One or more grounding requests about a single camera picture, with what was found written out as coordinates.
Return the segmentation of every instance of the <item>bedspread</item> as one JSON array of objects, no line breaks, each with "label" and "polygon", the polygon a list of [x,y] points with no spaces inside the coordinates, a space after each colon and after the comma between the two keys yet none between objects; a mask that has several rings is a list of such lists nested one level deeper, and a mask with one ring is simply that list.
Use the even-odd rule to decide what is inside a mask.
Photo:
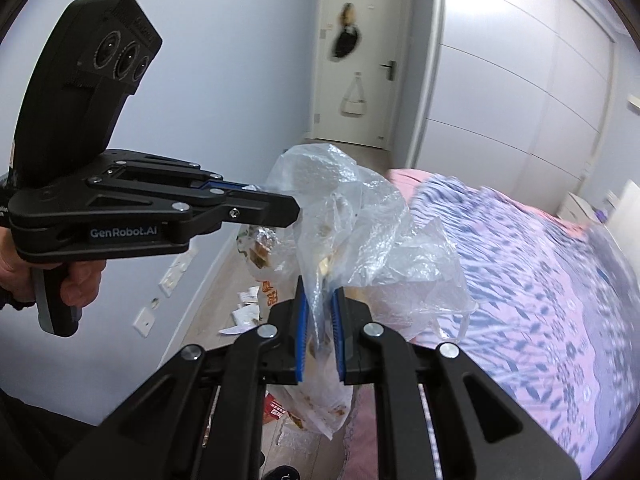
[{"label": "bedspread", "polygon": [[[410,209],[418,224],[440,217],[479,303],[461,348],[588,478],[640,402],[640,294],[612,238],[439,175],[420,185]],[[442,319],[442,334],[415,342],[433,347],[459,323]],[[370,393],[362,397],[359,410],[372,406]],[[353,421],[351,433],[364,429]],[[356,478],[349,469],[347,460],[344,478]]]}]

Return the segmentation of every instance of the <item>blue gripper pad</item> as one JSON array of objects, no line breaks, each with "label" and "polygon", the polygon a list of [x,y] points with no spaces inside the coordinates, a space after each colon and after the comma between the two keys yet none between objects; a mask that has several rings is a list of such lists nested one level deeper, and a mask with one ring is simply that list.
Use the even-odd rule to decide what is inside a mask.
[{"label": "blue gripper pad", "polygon": [[335,364],[338,369],[338,377],[340,377],[341,381],[344,381],[346,371],[344,361],[344,329],[340,316],[340,303],[337,290],[334,291],[331,296],[331,322],[334,327]]},{"label": "blue gripper pad", "polygon": [[306,300],[306,294],[302,287],[302,280],[298,283],[296,291],[298,301],[298,322],[296,326],[296,379],[302,382],[305,372],[305,355],[306,355],[306,328],[308,327],[309,303]]}]

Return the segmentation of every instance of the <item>plastic bag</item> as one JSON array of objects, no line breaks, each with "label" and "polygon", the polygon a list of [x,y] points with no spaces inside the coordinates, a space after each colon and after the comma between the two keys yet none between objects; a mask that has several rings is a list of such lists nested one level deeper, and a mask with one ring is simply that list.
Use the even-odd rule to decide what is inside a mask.
[{"label": "plastic bag", "polygon": [[288,399],[273,394],[309,429],[330,437],[351,405],[350,387],[334,373],[328,300],[336,288],[366,287],[374,319],[406,338],[426,330],[439,314],[466,316],[476,305],[440,222],[415,228],[400,192],[335,146],[291,148],[261,189],[293,196],[300,216],[285,229],[244,227],[238,249],[256,279],[291,297],[302,275],[311,314],[304,381],[282,387]]}]

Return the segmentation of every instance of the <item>human hand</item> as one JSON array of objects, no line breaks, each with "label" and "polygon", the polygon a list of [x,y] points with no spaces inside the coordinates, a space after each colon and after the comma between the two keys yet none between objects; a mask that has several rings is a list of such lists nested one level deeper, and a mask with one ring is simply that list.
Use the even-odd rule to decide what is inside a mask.
[{"label": "human hand", "polygon": [[[0,286],[21,303],[35,300],[31,269],[54,269],[59,264],[29,264],[18,256],[11,231],[0,228]],[[104,260],[69,264],[69,275],[60,286],[60,298],[68,306],[84,307],[98,296]]]}]

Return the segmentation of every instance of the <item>baseboard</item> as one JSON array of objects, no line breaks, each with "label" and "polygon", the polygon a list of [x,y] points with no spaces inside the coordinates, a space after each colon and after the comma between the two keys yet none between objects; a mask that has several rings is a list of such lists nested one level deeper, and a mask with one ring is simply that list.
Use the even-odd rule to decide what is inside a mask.
[{"label": "baseboard", "polygon": [[238,230],[239,228],[233,230],[233,232],[229,235],[229,238],[222,245],[222,248],[220,249],[218,256],[216,256],[215,259],[213,260],[213,263],[211,264],[211,266],[209,267],[209,270],[204,276],[204,280],[202,280],[202,283],[200,284],[200,286],[198,287],[198,290],[194,294],[193,299],[191,300],[191,303],[189,303],[189,306],[184,311],[184,314],[182,315],[182,319],[180,320],[180,323],[178,323],[178,326],[175,329],[174,335],[172,336],[171,341],[169,342],[169,345],[164,351],[164,354],[162,355],[162,359],[158,363],[158,367],[164,364],[167,361],[167,359],[172,357],[181,348],[182,340],[187,335],[187,331],[189,330],[189,327],[191,326],[193,319],[196,317],[196,314],[198,313],[200,307],[202,306],[202,303],[207,297],[207,293],[211,288],[213,281],[216,279],[216,276],[218,275],[218,271],[220,270],[220,267],[222,267],[222,264],[225,262],[229,254],[231,254],[232,251],[236,250],[236,237],[238,236]]}]

